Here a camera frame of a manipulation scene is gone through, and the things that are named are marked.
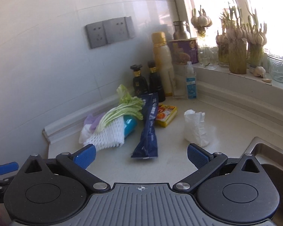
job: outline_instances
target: yellow box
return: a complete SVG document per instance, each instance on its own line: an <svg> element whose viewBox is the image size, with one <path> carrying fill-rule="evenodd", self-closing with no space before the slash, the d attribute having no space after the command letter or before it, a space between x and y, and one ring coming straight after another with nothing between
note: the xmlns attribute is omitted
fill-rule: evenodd
<svg viewBox="0 0 283 226"><path fill-rule="evenodd" d="M158 106L158 112L155 123L167 127L177 114L176 106L162 105Z"/></svg>

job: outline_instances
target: tall bottle with yellow cap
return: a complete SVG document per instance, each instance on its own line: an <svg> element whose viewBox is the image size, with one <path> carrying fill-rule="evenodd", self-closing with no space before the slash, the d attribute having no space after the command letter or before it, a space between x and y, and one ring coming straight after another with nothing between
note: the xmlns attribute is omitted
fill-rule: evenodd
<svg viewBox="0 0 283 226"><path fill-rule="evenodd" d="M174 87L174 68L170 49L167 45L166 35L164 32L152 34L153 53L156 67L161 76L162 86L166 96L172 95Z"/></svg>

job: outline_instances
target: black bottle cap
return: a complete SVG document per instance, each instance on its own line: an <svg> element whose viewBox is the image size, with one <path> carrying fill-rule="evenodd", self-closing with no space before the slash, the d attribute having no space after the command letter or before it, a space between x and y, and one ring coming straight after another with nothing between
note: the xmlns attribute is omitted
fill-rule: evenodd
<svg viewBox="0 0 283 226"><path fill-rule="evenodd" d="M133 71L139 71L141 70L142 65L141 64L134 64L130 66L130 69L132 69Z"/></svg>
<svg viewBox="0 0 283 226"><path fill-rule="evenodd" d="M154 60L150 60L150 61L148 61L148 67L149 67L149 68L156 67L156 65L155 65L155 61L154 61Z"/></svg>

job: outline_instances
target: food box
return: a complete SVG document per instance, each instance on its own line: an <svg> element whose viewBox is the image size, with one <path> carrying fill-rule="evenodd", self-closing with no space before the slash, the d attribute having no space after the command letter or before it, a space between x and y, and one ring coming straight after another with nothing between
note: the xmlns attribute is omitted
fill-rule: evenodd
<svg viewBox="0 0 283 226"><path fill-rule="evenodd" d="M162 127L167 127L167 125L169 125L169 123L174 119L176 114L177 114L176 106L160 104L158 106L158 112L155 123Z"/></svg>
<svg viewBox="0 0 283 226"><path fill-rule="evenodd" d="M197 38L170 40L168 44L173 64L186 65L188 61L198 63Z"/></svg>

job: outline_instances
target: green leafy vegetable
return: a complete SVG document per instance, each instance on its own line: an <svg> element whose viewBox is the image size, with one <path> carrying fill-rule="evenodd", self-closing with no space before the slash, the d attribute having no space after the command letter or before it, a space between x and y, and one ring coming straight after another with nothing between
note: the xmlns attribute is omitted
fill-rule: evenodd
<svg viewBox="0 0 283 226"><path fill-rule="evenodd" d="M102 117L96 129L98 133L103 131L114 119L123 115L132 115L139 120L143 119L140 112L143 101L138 97L132 97L128 89L122 84L116 91L119 95L119 106L112 108Z"/></svg>

